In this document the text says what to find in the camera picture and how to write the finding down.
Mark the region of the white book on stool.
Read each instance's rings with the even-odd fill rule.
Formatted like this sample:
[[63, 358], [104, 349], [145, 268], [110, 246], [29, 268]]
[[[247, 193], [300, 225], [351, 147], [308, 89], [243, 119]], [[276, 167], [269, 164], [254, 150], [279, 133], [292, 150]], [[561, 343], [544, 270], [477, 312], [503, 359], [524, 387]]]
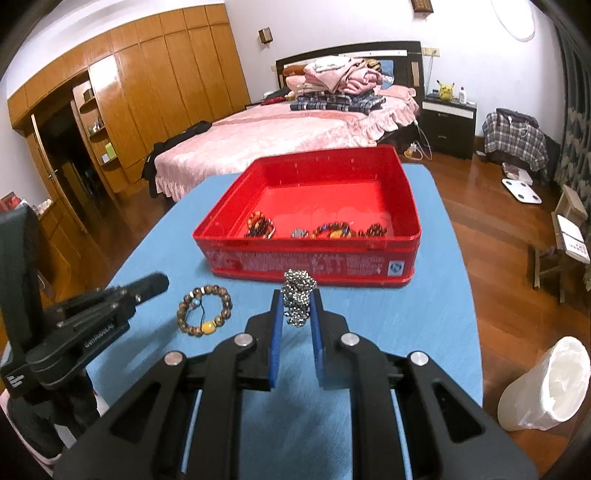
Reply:
[[560, 248], [570, 258], [585, 265], [589, 265], [590, 255], [580, 228], [560, 214], [556, 215], [556, 221], [559, 232]]

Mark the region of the small wooden stool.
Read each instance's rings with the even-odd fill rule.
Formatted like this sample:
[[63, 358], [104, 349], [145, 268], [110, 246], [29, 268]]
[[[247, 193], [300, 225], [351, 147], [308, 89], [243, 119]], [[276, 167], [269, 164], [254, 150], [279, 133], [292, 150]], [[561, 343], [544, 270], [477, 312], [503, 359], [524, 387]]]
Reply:
[[558, 301], [562, 305], [566, 301], [566, 291], [564, 280], [566, 274], [574, 268], [575, 265], [585, 265], [580, 263], [569, 256], [560, 248], [559, 245], [559, 232], [556, 221], [556, 215], [554, 212], [551, 213], [552, 227], [554, 231], [555, 244], [548, 247], [546, 250], [538, 248], [534, 249], [534, 278], [533, 288], [540, 290], [542, 282], [548, 278], [556, 278], [558, 282]]

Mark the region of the dark floral curtain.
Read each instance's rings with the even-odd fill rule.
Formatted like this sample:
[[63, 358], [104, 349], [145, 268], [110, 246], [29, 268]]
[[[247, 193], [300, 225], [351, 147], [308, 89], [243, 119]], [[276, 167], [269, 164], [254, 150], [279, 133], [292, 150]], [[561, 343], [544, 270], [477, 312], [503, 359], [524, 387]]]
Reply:
[[556, 180], [590, 199], [590, 44], [568, 19], [554, 19], [565, 80], [565, 121]]

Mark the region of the wall lamp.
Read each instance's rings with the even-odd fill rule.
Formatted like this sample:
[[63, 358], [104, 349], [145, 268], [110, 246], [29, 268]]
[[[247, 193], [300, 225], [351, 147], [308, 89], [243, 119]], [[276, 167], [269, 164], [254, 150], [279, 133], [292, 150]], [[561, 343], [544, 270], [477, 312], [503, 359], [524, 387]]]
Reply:
[[259, 41], [263, 45], [269, 45], [273, 42], [273, 32], [271, 32], [270, 27], [264, 27], [259, 30]]
[[434, 12], [431, 0], [412, 0], [411, 3], [416, 15], [422, 15], [426, 17]]

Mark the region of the red tin box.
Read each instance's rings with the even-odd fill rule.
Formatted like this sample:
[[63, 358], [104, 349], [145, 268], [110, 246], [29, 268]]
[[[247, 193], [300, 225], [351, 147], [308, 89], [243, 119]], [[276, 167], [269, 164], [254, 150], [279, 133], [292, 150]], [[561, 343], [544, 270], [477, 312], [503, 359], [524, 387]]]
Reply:
[[[245, 238], [256, 211], [273, 220], [272, 238]], [[297, 228], [311, 237], [291, 238]], [[294, 269], [321, 285], [401, 287], [414, 276], [422, 226], [399, 155], [383, 145], [257, 159], [192, 237], [222, 277], [280, 281]]]

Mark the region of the plaid cloth covered chair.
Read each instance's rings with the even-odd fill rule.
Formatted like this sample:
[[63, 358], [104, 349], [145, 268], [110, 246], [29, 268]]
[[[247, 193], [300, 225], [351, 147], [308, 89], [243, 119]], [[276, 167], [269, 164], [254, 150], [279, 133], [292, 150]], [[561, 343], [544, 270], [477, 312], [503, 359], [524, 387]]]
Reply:
[[534, 117], [497, 108], [486, 116], [482, 131], [487, 155], [502, 153], [525, 163], [531, 172], [547, 173], [546, 136]]

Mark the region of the pink covered bed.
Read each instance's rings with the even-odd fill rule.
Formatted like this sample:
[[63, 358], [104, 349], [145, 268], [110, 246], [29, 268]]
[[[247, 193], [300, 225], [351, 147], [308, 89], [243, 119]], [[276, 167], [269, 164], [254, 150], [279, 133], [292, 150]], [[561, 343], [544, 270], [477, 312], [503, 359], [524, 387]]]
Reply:
[[419, 115], [413, 88], [379, 92], [386, 102], [369, 115], [293, 111], [290, 103], [256, 106], [214, 122], [153, 160], [155, 194], [177, 202], [208, 177], [240, 173], [256, 159], [304, 151], [372, 147]]

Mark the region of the left wall lamp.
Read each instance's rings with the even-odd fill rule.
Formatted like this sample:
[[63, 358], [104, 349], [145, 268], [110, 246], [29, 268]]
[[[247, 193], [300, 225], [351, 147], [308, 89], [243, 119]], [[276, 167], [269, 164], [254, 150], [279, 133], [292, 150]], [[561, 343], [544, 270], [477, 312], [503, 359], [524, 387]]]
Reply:
[[264, 27], [259, 30], [259, 41], [263, 45], [269, 45], [273, 42], [273, 32], [271, 32], [270, 27]]

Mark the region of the pile of folded clothes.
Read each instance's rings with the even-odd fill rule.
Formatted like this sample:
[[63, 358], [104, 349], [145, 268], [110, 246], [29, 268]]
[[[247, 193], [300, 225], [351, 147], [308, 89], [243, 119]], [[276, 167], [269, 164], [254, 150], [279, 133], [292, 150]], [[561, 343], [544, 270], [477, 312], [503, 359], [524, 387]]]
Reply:
[[370, 113], [386, 99], [379, 94], [384, 83], [382, 65], [376, 59], [346, 55], [325, 56], [305, 64], [283, 68], [283, 80], [294, 101], [293, 111]]

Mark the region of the black nightstand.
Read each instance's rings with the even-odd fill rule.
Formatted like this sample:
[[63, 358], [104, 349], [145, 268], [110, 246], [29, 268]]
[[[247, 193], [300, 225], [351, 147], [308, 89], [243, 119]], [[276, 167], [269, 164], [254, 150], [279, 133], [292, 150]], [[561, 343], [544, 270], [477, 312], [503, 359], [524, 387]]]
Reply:
[[469, 160], [473, 155], [476, 120], [475, 104], [444, 101], [436, 95], [426, 95], [419, 126], [435, 152]]

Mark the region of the silver chain star pendant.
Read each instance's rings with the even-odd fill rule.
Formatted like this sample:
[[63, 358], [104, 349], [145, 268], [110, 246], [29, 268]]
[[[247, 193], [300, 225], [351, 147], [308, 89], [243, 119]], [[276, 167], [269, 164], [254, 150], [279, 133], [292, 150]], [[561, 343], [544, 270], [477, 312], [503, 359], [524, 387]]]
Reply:
[[287, 324], [301, 328], [311, 315], [311, 293], [317, 288], [317, 281], [305, 270], [290, 269], [284, 273], [283, 316]]

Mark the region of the yellow pikachu plush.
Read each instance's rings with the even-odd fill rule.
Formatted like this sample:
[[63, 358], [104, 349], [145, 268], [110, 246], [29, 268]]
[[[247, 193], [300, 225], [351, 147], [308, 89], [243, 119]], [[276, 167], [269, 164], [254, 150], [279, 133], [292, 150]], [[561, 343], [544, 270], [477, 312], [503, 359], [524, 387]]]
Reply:
[[454, 99], [454, 87], [455, 84], [445, 84], [440, 80], [437, 81], [439, 86], [438, 96], [439, 99], [446, 102], [451, 102]]

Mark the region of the white bottle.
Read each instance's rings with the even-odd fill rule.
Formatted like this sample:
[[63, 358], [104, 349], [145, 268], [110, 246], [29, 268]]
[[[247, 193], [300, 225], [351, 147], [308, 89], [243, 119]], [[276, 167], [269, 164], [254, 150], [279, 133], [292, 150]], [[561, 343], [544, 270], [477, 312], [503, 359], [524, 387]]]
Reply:
[[467, 104], [467, 92], [464, 87], [460, 88], [460, 91], [458, 93], [458, 100], [463, 105]]

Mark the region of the dark bead necklace yellow pendant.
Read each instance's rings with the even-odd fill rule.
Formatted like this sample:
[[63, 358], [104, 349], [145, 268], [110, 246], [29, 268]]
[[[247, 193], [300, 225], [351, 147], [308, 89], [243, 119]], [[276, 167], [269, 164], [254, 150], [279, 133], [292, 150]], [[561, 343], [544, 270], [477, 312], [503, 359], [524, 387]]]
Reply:
[[245, 238], [270, 239], [276, 231], [276, 226], [274, 226], [273, 220], [266, 217], [263, 212], [256, 211], [247, 218], [246, 229]]

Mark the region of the right wall lamp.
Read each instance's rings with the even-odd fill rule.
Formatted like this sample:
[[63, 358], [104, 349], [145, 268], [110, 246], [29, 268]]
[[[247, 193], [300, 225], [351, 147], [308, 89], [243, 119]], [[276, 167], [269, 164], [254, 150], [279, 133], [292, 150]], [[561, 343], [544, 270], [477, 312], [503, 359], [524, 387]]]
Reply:
[[426, 17], [434, 12], [431, 0], [412, 0], [411, 3], [416, 15], [422, 15]]

